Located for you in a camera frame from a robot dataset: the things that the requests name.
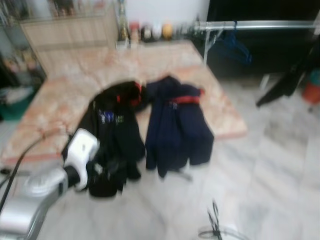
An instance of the black cloth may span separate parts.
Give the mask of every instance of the black cloth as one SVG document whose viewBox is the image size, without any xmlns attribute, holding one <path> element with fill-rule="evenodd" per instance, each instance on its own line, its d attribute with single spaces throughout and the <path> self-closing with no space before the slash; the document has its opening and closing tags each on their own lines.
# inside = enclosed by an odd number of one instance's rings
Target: black cloth
<svg viewBox="0 0 320 240">
<path fill-rule="evenodd" d="M 152 111 L 145 141 L 146 168 L 157 167 L 160 177 L 170 170 L 199 165 L 210 160 L 214 136 L 208 128 L 199 103 L 191 100 L 201 95 L 201 90 L 167 76 L 147 84 L 152 101 Z"/>
<path fill-rule="evenodd" d="M 282 96 L 290 97 L 298 87 L 301 78 L 305 73 L 309 73 L 320 66 L 320 37 L 317 38 L 315 44 L 308 53 L 291 69 L 284 74 L 282 78 L 272 88 L 262 96 L 256 106 L 259 108 L 262 105 L 268 104 Z"/>
<path fill-rule="evenodd" d="M 147 105 L 146 88 L 134 81 L 111 86 L 88 105 L 77 128 L 85 129 L 100 142 L 94 159 L 86 166 L 92 196 L 112 197 L 122 191 L 127 179 L 141 175 L 137 161 L 145 156 L 135 112 Z M 67 157 L 68 144 L 62 151 Z"/>
</svg>

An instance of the blue hanger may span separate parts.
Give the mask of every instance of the blue hanger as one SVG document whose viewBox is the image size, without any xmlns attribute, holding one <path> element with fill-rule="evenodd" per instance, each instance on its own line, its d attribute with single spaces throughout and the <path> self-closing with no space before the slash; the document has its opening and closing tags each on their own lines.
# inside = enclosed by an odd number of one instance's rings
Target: blue hanger
<svg viewBox="0 0 320 240">
<path fill-rule="evenodd" d="M 251 64 L 252 55 L 249 50 L 236 39 L 237 21 L 234 21 L 234 30 L 216 40 L 215 50 L 226 57 L 235 59 L 243 64 Z"/>
</svg>

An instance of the clothes rack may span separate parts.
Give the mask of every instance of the clothes rack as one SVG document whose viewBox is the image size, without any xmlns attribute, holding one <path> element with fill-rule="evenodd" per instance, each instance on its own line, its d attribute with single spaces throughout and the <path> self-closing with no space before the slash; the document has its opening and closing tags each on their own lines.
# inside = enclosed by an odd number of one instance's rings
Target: clothes rack
<svg viewBox="0 0 320 240">
<path fill-rule="evenodd" d="M 205 31 L 203 64 L 207 64 L 208 51 L 216 43 L 224 30 L 270 30 L 270 29 L 316 29 L 316 21 L 287 21 L 287 20 L 250 20 L 250 21 L 207 21 L 198 22 L 195 31 Z M 213 39 L 210 34 L 217 31 Z"/>
</svg>

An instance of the pink marble surface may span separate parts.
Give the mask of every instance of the pink marble surface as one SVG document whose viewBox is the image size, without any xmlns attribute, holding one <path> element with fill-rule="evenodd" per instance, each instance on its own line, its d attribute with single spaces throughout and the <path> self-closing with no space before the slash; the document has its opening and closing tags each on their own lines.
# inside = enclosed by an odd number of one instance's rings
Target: pink marble surface
<svg viewBox="0 0 320 240">
<path fill-rule="evenodd" d="M 135 79 L 141 84 L 168 74 L 205 89 L 201 107 L 216 139 L 244 135 L 246 124 L 237 113 L 192 43 L 151 44 L 134 50 L 107 48 L 78 50 L 69 61 L 57 61 L 35 96 L 13 136 L 0 155 L 14 163 L 22 151 L 47 131 L 74 132 L 90 100 L 102 89 L 119 81 Z M 147 134 L 150 106 L 136 117 L 140 134 Z M 57 135 L 35 146 L 25 161 L 58 156 L 67 137 Z"/>
</svg>

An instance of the wire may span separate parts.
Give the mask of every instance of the wire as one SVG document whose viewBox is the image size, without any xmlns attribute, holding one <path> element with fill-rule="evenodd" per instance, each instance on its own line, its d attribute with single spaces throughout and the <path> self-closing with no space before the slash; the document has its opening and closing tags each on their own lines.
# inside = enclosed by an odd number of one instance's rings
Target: wire
<svg viewBox="0 0 320 240">
<path fill-rule="evenodd" d="M 29 176 L 30 174 L 27 173 L 27 172 L 17 172 L 17 175 L 16 177 L 26 177 L 26 176 Z M 0 182 L 0 189 L 5 185 L 5 183 L 9 180 L 10 178 L 10 174 L 6 174 L 4 179 Z"/>
<path fill-rule="evenodd" d="M 25 155 L 34 147 L 36 146 L 38 143 L 42 142 L 43 140 L 45 140 L 46 138 L 49 138 L 51 136 L 55 136 L 55 135 L 58 135 L 58 134 L 64 134 L 64 135 L 69 135 L 69 137 L 71 137 L 72 135 L 66 131 L 54 131 L 54 132 L 47 132 L 47 133 L 44 133 L 43 136 L 41 138 L 39 138 L 38 140 L 34 141 L 29 147 L 26 148 L 26 150 L 24 150 L 24 152 L 20 155 L 18 161 L 16 162 L 15 166 L 14 166 L 14 169 L 12 171 L 12 174 L 10 175 L 9 177 L 9 182 L 5 188 L 5 191 L 3 193 L 3 196 L 1 198 L 1 201 L 0 201 L 0 214 L 4 208 L 4 205 L 6 203 L 6 199 L 8 197 L 8 194 L 9 194 L 9 191 L 11 189 L 11 185 L 12 183 L 14 182 L 14 179 L 15 179 L 15 176 L 17 175 L 17 172 L 18 172 L 18 168 L 22 162 L 22 160 L 24 159 Z"/>
<path fill-rule="evenodd" d="M 220 229 L 220 225 L 219 225 L 219 219 L 218 219 L 218 207 L 217 204 L 215 203 L 215 201 L 212 201 L 212 207 L 213 207 L 213 213 L 214 216 L 210 213 L 210 211 L 208 210 L 208 215 L 209 215 L 209 220 L 210 220 L 210 224 L 212 227 L 212 230 L 204 230 L 204 231 L 200 231 L 198 234 L 198 237 L 201 239 L 218 239 L 218 240 L 222 240 L 221 234 L 227 235 L 227 236 L 232 236 L 236 239 L 239 240 L 249 240 L 249 238 L 247 238 L 245 235 L 234 231 L 231 228 L 227 228 L 227 227 L 222 227 L 223 229 Z"/>
</svg>

